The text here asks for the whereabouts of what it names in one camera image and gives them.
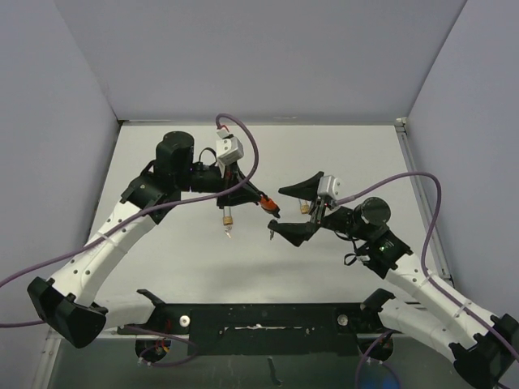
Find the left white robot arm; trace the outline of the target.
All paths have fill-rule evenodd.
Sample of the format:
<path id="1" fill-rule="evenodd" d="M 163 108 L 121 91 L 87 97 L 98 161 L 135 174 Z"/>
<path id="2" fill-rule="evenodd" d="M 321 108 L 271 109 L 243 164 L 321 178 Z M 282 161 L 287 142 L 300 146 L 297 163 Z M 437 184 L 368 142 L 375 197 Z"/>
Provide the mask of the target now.
<path id="1" fill-rule="evenodd" d="M 138 324 L 148 333 L 162 329 L 162 302 L 146 290 L 136 297 L 97 299 L 109 274 L 131 247 L 168 213 L 167 203 L 178 204 L 184 192 L 216 198 L 220 207 L 258 203 L 260 195 L 243 183 L 238 160 L 244 155 L 240 140 L 225 128 L 217 129 L 215 162 L 194 162 L 194 138 L 169 132 L 157 144 L 156 155 L 123 191 L 106 222 L 88 244 L 49 279 L 35 278 L 28 295 L 38 316 L 76 348 L 91 344 L 109 328 Z"/>

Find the orange black padlock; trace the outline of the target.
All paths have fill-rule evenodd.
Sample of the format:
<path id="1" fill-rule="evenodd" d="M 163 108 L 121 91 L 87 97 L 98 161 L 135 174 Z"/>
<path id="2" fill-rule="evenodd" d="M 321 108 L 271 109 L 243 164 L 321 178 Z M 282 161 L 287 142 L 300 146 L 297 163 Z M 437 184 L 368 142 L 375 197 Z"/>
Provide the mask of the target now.
<path id="1" fill-rule="evenodd" d="M 281 209 L 279 206 L 267 195 L 262 194 L 261 199 L 259 201 L 259 205 L 261 208 L 267 212 L 269 215 L 274 216 L 275 218 L 279 219 L 281 217 Z"/>

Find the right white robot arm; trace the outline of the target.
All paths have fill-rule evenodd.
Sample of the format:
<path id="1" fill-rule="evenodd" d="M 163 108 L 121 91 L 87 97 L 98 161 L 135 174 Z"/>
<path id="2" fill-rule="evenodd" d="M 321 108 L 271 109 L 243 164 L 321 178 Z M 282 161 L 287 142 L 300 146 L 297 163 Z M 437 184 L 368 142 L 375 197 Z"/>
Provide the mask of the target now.
<path id="1" fill-rule="evenodd" d="M 409 294 L 423 308 L 417 310 L 377 289 L 361 304 L 363 326 L 370 331 L 396 331 L 410 336 L 452 362 L 455 371 L 473 388 L 500 388 L 500 380 L 518 360 L 518 321 L 500 317 L 459 293 L 426 264 L 425 250 L 416 254 L 388 227 L 389 205 L 370 193 L 412 173 L 385 178 L 357 194 L 345 196 L 340 179 L 322 172 L 279 193 L 310 204 L 306 223 L 268 225 L 293 246 L 327 229 L 350 242 L 344 264 L 361 263 L 380 279 Z"/>

